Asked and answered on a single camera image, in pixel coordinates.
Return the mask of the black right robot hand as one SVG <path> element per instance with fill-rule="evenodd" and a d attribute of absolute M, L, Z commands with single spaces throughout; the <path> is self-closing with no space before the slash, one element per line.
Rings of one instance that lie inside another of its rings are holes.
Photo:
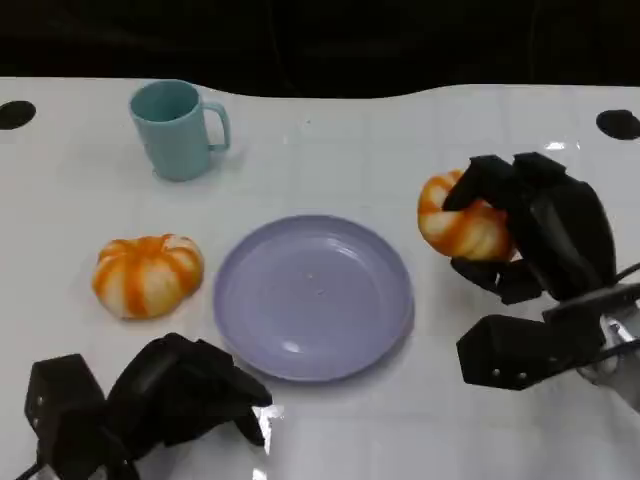
<path fill-rule="evenodd" d="M 564 165 L 538 153 L 471 158 L 444 201 L 459 211 L 484 200 L 506 216 L 520 254 L 516 261 L 470 260 L 454 255 L 461 276 L 516 304 L 548 292 L 567 301 L 615 284 L 612 229 L 594 189 L 567 174 Z"/>

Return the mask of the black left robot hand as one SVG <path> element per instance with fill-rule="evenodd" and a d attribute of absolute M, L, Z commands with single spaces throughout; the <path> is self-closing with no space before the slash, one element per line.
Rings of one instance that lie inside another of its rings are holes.
<path fill-rule="evenodd" d="M 262 447 L 253 409 L 272 403 L 266 387 L 230 354 L 170 333 L 148 343 L 116 380 L 107 397 L 107 428 L 135 460 L 159 444 L 190 442 L 229 422 Z"/>

